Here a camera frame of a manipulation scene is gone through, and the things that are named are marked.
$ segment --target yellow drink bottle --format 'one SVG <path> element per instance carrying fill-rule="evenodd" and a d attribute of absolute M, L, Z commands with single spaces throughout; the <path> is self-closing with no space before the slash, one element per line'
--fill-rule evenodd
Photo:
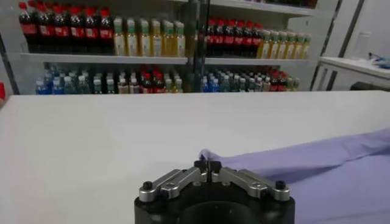
<path fill-rule="evenodd" d="M 268 30 L 263 30 L 264 40 L 260 43 L 257 50 L 257 58 L 267 59 L 269 52 L 269 36 L 271 32 Z"/>
<path fill-rule="evenodd" d="M 145 19 L 140 20 L 140 56 L 151 56 L 151 37 L 149 36 L 149 23 Z"/>
<path fill-rule="evenodd" d="M 268 57 L 269 59 L 276 59 L 276 56 L 278 54 L 278 48 L 279 48 L 279 32 L 272 31 L 271 32 L 271 47 L 268 51 Z"/>
<path fill-rule="evenodd" d="M 305 42 L 305 34 L 298 33 L 297 42 L 295 43 L 294 53 L 292 53 L 292 59 L 300 59 L 303 42 Z"/>
<path fill-rule="evenodd" d="M 302 47 L 302 53 L 300 54 L 300 59 L 306 60 L 309 58 L 309 48 L 310 48 L 311 34 L 305 35 L 305 43 Z"/>
<path fill-rule="evenodd" d="M 153 57 L 161 57 L 161 32 L 160 32 L 160 22 L 153 19 L 152 20 L 152 41 L 151 41 L 151 51 Z"/>
<path fill-rule="evenodd" d="M 287 41 L 287 33 L 286 32 L 279 32 L 279 48 L 278 48 L 278 55 L 276 56 L 277 59 L 285 59 L 285 52 L 286 52 L 286 41 Z"/>
<path fill-rule="evenodd" d="M 293 32 L 288 32 L 287 37 L 288 37 L 288 40 L 286 43 L 286 52 L 285 52 L 285 56 L 283 58 L 284 59 L 292 59 L 293 53 L 294 53 L 294 48 L 295 48 L 296 34 Z"/>
<path fill-rule="evenodd" d="M 137 56 L 138 55 L 138 41 L 135 34 L 135 23 L 132 18 L 127 19 L 127 55 Z"/>

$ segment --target juice bottle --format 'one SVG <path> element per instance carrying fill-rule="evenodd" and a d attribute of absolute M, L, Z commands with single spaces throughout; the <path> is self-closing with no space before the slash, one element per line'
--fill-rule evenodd
<path fill-rule="evenodd" d="M 279 49 L 279 32 L 271 32 L 271 47 L 268 52 L 269 59 L 276 59 Z"/>
<path fill-rule="evenodd" d="M 127 55 L 137 56 L 138 55 L 138 41 L 135 34 L 135 23 L 134 19 L 127 19 Z"/>
<path fill-rule="evenodd" d="M 302 53 L 299 59 L 306 60 L 309 58 L 309 48 L 310 48 L 311 34 L 305 35 L 305 43 L 302 46 Z"/>
<path fill-rule="evenodd" d="M 114 19 L 114 44 L 115 44 L 115 54 L 118 56 L 126 55 L 126 45 L 124 39 L 124 33 L 122 30 L 122 18 L 116 17 Z"/>
<path fill-rule="evenodd" d="M 287 33 L 286 32 L 279 32 L 279 47 L 278 47 L 278 54 L 276 56 L 277 59 L 285 59 L 285 52 L 286 52 L 286 40 L 287 40 Z"/>
<path fill-rule="evenodd" d="M 295 48 L 295 42 L 296 42 L 296 34 L 293 32 L 287 33 L 287 43 L 286 43 L 286 52 L 284 59 L 293 59 L 293 53 Z"/>
<path fill-rule="evenodd" d="M 269 52 L 269 36 L 271 32 L 268 30 L 263 30 L 263 42 L 260 43 L 258 50 L 257 50 L 257 58 L 267 59 L 268 58 L 268 52 Z"/>
<path fill-rule="evenodd" d="M 297 42 L 295 43 L 295 47 L 294 47 L 294 53 L 292 53 L 292 59 L 300 59 L 303 42 L 305 42 L 305 34 L 298 33 Z"/>
<path fill-rule="evenodd" d="M 156 19 L 152 20 L 152 41 L 151 49 L 153 57 L 161 57 L 161 33 L 160 33 L 160 22 Z"/>
<path fill-rule="evenodd" d="M 176 22 L 175 57 L 185 57 L 184 24 Z"/>

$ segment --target shelf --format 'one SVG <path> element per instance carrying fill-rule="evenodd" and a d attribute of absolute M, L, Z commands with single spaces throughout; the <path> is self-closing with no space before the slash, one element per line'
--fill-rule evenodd
<path fill-rule="evenodd" d="M 260 2 L 235 1 L 235 0 L 210 0 L 211 5 L 221 5 L 226 7 L 252 9 L 266 12 L 285 13 L 297 16 L 314 16 L 317 10 L 287 5 L 267 4 Z"/>
<path fill-rule="evenodd" d="M 71 54 L 30 54 L 21 53 L 21 58 L 32 62 L 60 63 L 112 63 L 112 64 L 155 64 L 185 65 L 187 58 L 173 57 L 124 57 L 104 55 L 71 55 Z"/>
<path fill-rule="evenodd" d="M 278 60 L 256 58 L 206 58 L 206 65 L 304 65 L 308 60 Z"/>

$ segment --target blue object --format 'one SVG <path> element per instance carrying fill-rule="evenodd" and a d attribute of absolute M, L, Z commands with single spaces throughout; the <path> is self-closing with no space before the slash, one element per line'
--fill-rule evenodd
<path fill-rule="evenodd" d="M 296 200 L 296 223 L 390 223 L 390 129 L 233 157 L 200 154 L 285 180 Z"/>

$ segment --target white tabletop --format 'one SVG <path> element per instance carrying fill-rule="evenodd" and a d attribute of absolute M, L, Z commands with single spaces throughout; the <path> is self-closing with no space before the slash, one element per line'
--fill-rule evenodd
<path fill-rule="evenodd" d="M 13 96 L 0 110 L 0 223 L 133 223 L 145 180 L 390 124 L 384 92 Z"/>

